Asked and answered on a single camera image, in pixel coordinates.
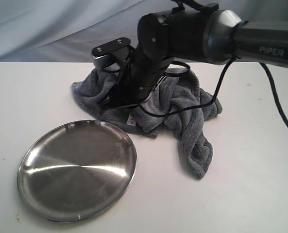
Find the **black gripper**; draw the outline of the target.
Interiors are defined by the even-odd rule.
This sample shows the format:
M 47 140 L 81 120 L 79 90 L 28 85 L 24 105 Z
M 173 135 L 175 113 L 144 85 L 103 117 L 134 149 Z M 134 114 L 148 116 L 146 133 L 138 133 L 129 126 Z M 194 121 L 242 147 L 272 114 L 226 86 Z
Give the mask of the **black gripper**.
M 124 69 L 117 83 L 98 102 L 99 108 L 134 107 L 143 103 L 172 61 L 173 58 L 170 56 L 162 60 L 153 60 L 137 46 L 132 53 L 131 65 Z

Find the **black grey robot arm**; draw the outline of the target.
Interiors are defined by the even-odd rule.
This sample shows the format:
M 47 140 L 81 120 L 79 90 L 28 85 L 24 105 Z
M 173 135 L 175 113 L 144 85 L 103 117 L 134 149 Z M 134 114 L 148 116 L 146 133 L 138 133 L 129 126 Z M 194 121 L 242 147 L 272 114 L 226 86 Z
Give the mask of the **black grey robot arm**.
M 99 101 L 103 110 L 145 102 L 174 59 L 215 65 L 241 59 L 288 67 L 288 21 L 249 22 L 219 5 L 179 0 L 171 10 L 143 16 L 138 45 L 122 37 L 92 50 L 94 65 L 117 64 L 118 78 Z

